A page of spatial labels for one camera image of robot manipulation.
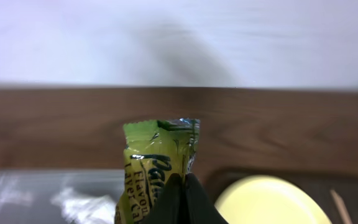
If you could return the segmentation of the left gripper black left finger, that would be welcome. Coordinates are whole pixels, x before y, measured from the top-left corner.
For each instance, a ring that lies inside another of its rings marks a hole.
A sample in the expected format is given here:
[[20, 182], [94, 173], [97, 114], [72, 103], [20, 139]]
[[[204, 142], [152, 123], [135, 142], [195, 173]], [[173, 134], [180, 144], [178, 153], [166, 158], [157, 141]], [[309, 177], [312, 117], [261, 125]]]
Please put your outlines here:
[[181, 212], [182, 177], [172, 174], [142, 224], [178, 224]]

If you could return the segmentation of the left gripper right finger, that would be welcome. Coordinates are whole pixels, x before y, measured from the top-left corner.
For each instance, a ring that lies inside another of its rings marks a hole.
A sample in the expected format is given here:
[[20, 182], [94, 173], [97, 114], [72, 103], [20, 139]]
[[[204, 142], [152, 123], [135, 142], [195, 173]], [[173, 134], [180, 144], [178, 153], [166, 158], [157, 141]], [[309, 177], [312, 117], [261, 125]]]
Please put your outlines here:
[[193, 173], [185, 177], [185, 198], [191, 224], [228, 224]]

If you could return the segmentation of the green snack wrapper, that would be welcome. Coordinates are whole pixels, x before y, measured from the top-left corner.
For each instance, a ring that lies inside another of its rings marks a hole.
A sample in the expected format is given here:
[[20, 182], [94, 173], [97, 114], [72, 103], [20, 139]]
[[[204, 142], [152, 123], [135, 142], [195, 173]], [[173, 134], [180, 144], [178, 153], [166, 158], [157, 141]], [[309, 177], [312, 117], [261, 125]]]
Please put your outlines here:
[[198, 119], [150, 119], [123, 126], [126, 137], [124, 191], [115, 223], [141, 223], [150, 213], [169, 177], [189, 173], [200, 132]]

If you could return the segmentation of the white napkin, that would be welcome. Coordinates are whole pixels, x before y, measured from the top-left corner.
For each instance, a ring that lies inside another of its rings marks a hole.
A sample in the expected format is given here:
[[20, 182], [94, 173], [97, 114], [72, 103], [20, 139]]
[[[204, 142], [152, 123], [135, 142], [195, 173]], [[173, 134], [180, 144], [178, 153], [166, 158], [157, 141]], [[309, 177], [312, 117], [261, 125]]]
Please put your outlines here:
[[108, 195], [101, 197], [79, 193], [65, 188], [54, 195], [51, 204], [60, 208], [67, 223], [114, 224], [116, 202]]

